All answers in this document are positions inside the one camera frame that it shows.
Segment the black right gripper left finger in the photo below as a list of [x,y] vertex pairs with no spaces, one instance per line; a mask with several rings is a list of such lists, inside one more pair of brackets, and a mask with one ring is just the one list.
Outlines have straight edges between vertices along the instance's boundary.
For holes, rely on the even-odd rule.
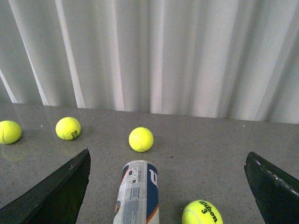
[[74,224],[89,183],[88,149],[0,210],[2,224]]

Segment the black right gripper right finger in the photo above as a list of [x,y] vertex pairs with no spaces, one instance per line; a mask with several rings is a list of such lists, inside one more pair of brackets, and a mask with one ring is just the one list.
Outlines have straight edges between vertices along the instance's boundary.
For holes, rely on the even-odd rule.
[[299,181],[255,152],[244,166],[259,211],[267,224],[299,222]]

